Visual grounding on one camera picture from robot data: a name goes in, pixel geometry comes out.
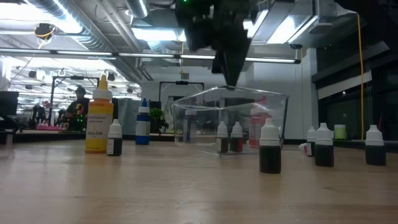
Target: yellow cable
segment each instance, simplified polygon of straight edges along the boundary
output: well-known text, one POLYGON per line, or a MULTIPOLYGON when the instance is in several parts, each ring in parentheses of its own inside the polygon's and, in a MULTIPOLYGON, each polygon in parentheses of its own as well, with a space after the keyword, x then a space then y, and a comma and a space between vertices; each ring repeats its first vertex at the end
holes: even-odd
POLYGON ((361 35, 361 18, 358 14, 358 37, 359 37, 359 57, 361 59, 361 140, 364 139, 364 115, 363 115, 363 56, 362 56, 362 35, 361 35))

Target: clear plastic enclosure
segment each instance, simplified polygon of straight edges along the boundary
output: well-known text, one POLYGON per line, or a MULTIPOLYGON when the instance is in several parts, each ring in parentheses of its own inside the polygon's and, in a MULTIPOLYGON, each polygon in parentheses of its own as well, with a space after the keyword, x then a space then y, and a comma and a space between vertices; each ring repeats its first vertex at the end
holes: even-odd
POLYGON ((187 149, 214 154, 258 153, 266 118, 272 118, 279 127, 283 141, 288 99, 286 94, 231 86, 214 87, 179 99, 171 105, 175 142, 187 149), (222 121, 228 134, 218 135, 222 121), (233 130, 243 130, 240 150, 232 147, 232 140, 239 136, 231 134, 233 130), (227 151, 221 150, 220 137, 224 139, 224 149, 228 142, 227 151))

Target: white dropper cap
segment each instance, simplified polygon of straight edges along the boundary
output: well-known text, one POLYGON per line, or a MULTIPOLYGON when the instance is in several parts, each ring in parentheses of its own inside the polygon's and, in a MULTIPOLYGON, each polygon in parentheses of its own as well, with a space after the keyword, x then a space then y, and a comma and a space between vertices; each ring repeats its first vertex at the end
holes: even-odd
POLYGON ((260 146, 279 146, 279 128, 274 125, 272 118, 267 118, 261 128, 260 146))
POLYGON ((217 137, 218 138, 228 138, 228 129, 227 129, 224 121, 220 122, 220 125, 217 128, 217 137))
POLYGON ((317 131, 313 126, 311 126, 307 133, 307 141, 315 142, 316 139, 317 139, 317 131))
POLYGON ((383 146, 383 135, 381 131, 378 130, 376 125, 371 125, 369 131, 366 132, 366 141, 365 144, 367 146, 383 146))
POLYGON ((113 123, 109 127, 109 138, 121 138, 122 137, 122 126, 119 124, 118 119, 114 119, 113 123))
POLYGON ((315 144, 332 146, 332 131, 328 129, 326 123, 321 123, 320 127, 317 130, 317 140, 315 144))
POLYGON ((239 121, 232 127, 231 138, 243 138, 243 128, 239 121))

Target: desk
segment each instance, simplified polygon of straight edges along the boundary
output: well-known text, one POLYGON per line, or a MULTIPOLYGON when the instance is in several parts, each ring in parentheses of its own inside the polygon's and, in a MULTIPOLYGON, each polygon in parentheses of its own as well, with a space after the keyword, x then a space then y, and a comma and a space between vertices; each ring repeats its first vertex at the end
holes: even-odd
POLYGON ((172 142, 122 157, 84 153, 84 141, 0 150, 0 220, 7 224, 397 223, 398 154, 367 166, 364 151, 336 149, 335 168, 315 167, 296 146, 280 175, 258 155, 222 157, 172 142))

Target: bottle label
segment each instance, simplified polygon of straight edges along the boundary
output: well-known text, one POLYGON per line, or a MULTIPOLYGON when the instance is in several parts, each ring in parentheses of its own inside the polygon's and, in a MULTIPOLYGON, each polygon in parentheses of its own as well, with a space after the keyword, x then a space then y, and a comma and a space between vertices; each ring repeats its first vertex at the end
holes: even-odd
POLYGON ((150 122, 137 121, 136 136, 149 136, 150 122))
POLYGON ((312 152, 311 152, 311 143, 306 143, 306 144, 305 144, 305 150, 307 150, 307 155, 308 155, 308 156, 312 156, 312 152))
POLYGON ((108 144, 106 145, 106 153, 109 155, 113 155, 114 149, 114 140, 108 139, 108 144))
POLYGON ((107 139, 111 122, 111 114, 89 114, 86 139, 107 139))

